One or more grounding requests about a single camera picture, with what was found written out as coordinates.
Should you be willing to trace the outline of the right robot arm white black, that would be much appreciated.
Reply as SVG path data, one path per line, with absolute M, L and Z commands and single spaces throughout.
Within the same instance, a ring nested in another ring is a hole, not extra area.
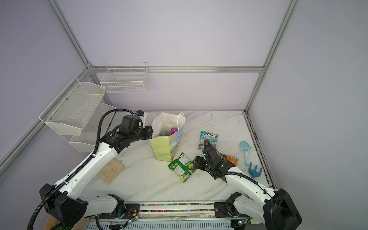
M 223 160 L 208 140 L 203 156 L 196 156 L 194 167 L 239 189 L 225 202 L 215 204 L 215 213 L 235 218 L 248 216 L 268 230 L 295 230 L 302 217 L 291 196 L 284 189 L 272 189 L 245 175 L 234 163 Z

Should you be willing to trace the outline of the white paper gift bag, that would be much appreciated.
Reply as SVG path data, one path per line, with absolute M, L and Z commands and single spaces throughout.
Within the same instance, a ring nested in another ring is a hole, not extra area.
M 153 112 L 147 113 L 143 121 L 146 125 L 152 126 L 153 134 L 149 144 L 153 155 L 157 161 L 171 162 L 175 156 L 182 133 L 184 130 L 186 117 L 183 112 L 179 114 L 170 114 L 162 112 L 155 115 Z M 178 131 L 170 136 L 171 128 L 177 128 Z

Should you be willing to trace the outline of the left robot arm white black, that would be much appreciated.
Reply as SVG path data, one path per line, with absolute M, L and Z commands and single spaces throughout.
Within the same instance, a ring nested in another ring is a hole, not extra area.
M 152 139 L 153 129 L 145 124 L 144 112 L 127 111 L 120 125 L 101 135 L 102 124 L 107 115 L 117 112 L 110 110 L 102 115 L 94 150 L 73 171 L 55 184 L 45 184 L 40 189 L 42 201 L 28 222 L 27 229 L 34 227 L 42 209 L 53 216 L 61 225 L 73 227 L 81 219 L 100 214 L 110 214 L 114 218 L 125 215 L 124 199 L 115 194 L 105 197 L 80 198 L 82 191 L 100 170 L 131 143 Z

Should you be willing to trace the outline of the purple grape candy bag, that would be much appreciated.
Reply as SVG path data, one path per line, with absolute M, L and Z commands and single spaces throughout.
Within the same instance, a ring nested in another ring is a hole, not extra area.
M 171 130 L 170 130 L 170 136 L 173 135 L 173 134 L 175 134 L 177 131 L 178 131 L 177 128 L 171 128 Z

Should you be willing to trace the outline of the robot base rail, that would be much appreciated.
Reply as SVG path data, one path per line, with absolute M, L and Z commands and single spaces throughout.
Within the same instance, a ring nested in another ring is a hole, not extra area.
M 231 211 L 234 203 L 226 201 L 202 202 L 126 202 L 124 212 L 119 216 L 101 214 L 99 223 L 94 216 L 83 218 L 73 230 L 211 230 L 243 229 L 248 223 L 261 221 L 240 211 Z

